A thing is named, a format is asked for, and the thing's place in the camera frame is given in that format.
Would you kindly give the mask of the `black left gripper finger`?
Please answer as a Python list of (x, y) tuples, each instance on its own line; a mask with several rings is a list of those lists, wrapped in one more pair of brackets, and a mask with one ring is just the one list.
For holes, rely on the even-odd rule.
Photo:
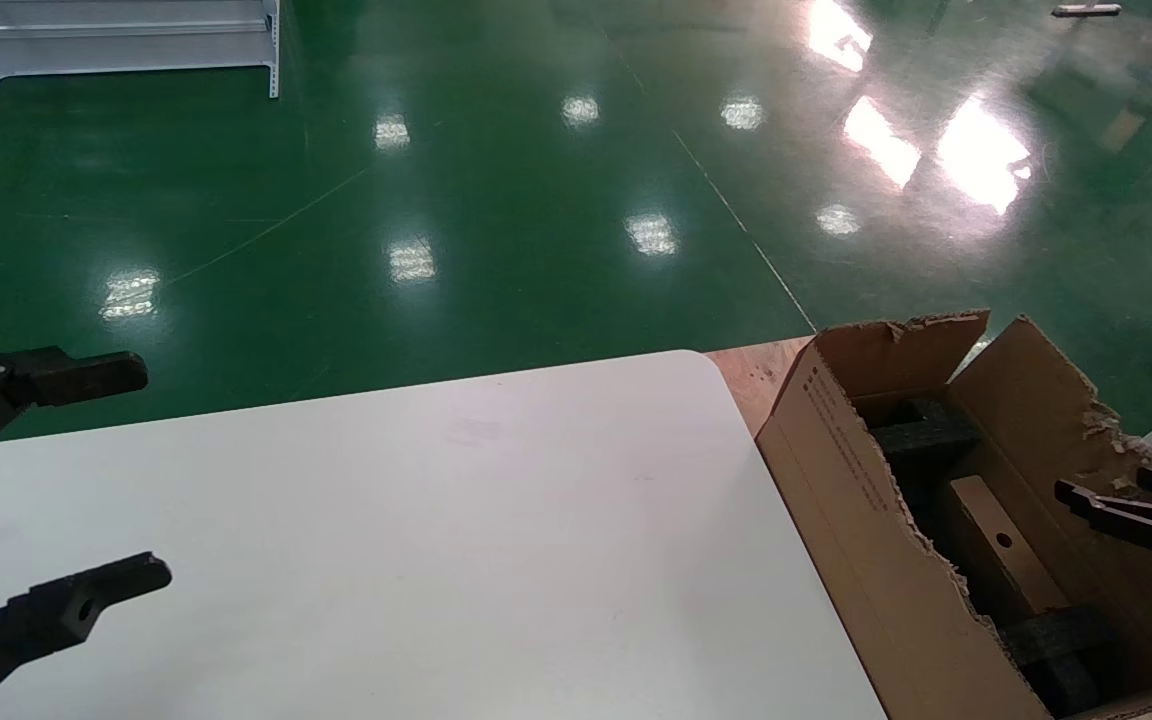
[(0, 433), (32, 407), (82, 404), (147, 387), (141, 355), (73, 357), (56, 346), (0, 353)]
[(172, 579), (165, 561), (143, 552), (9, 598), (0, 607), (0, 685), (18, 667), (86, 642), (109, 606), (160, 591)]

